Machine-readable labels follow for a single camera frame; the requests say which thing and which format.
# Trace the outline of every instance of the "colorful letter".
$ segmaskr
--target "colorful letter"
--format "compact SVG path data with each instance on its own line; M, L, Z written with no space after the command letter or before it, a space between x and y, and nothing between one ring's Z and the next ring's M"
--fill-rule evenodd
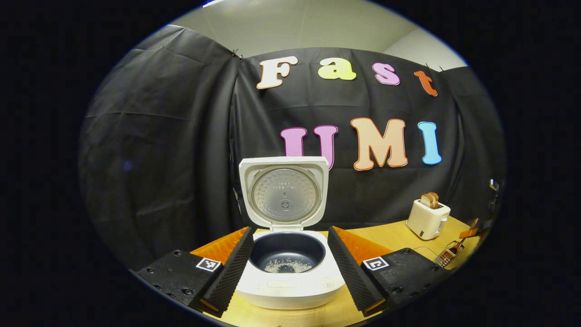
M335 159L335 146L333 145L333 136L337 134L339 129L333 125L317 126L314 129L316 135L319 135L321 143L321 155L329 162L329 170L333 167L333 160Z
M442 157L437 151L436 124L421 122L418 124L418 128L424 134L424 144L426 145L426 155L422 158L422 161L426 165L439 164L442 161Z
M357 130L359 141L359 159L353 167L356 170L373 168L370 150L380 167L383 167L390 153L388 166L402 167L407 165L406 146L403 141L403 129L406 123L401 119L390 119L385 127L383 136L379 134L377 126L369 118L355 118L351 126Z
M393 72L396 70L387 63L376 62L371 66L377 73L375 78L382 84L398 85L400 83L399 77Z
M357 76L351 68L351 63L343 58L326 58L321 60L320 64L322 67L319 68L319 76L327 80L352 80Z
M307 135L307 130L301 127L281 131L281 137L285 139L287 157L301 157L303 155L303 137L305 135Z
M430 85L430 83L432 82L432 79L429 78L428 76L426 76L426 73L424 73L421 70L418 70L417 72L414 73L414 75L419 77L419 81L422 82L422 86L424 87L424 90L431 96L435 97L437 95L437 91L434 90L432 88L432 86Z
M262 66L262 78L258 84L256 84L256 88L270 88L275 86L280 86L282 84L282 80L278 79L278 74L282 77L288 76L289 72L291 71L291 65L296 65L299 62L295 56L284 57L284 58L277 58L277 59L270 59L265 60L259 63Z

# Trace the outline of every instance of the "wooden table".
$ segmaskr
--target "wooden table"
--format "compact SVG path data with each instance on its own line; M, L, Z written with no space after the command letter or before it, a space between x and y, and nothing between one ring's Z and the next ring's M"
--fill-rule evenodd
M449 242L458 240L458 235L468 229L468 225L449 217L440 236L430 241L420 239L408 229L405 221L381 226L350 229L349 231L393 251L409 247L424 257L434 260ZM320 233L325 237L328 235L327 231ZM460 252L460 255L446 269L452 269L466 261L477 243L478 237L466 239L464 241L464 250ZM224 315L219 320L240 327L344 327L367 318L364 318L361 312L357 311L347 286L343 285L331 302L318 308L306 310L273 310L260 308L247 302L235 292L228 310L224 312Z

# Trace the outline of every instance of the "inner pot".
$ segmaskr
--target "inner pot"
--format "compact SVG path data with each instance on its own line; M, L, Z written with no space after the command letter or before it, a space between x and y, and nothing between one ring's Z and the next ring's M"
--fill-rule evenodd
M325 257L325 247L313 236L279 232L254 241L250 263L271 273L307 272L317 267Z

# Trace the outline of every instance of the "ceiling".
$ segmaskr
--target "ceiling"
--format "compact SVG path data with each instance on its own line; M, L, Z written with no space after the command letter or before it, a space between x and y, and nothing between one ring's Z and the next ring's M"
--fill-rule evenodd
M223 0L171 24L239 49L245 57L310 47L384 52L418 28L365 0Z

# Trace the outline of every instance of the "wall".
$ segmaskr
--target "wall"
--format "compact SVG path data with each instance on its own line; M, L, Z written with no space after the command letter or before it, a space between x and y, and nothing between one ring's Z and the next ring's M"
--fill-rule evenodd
M384 54L420 63L435 70L468 66L462 57L431 33L418 28L385 49Z

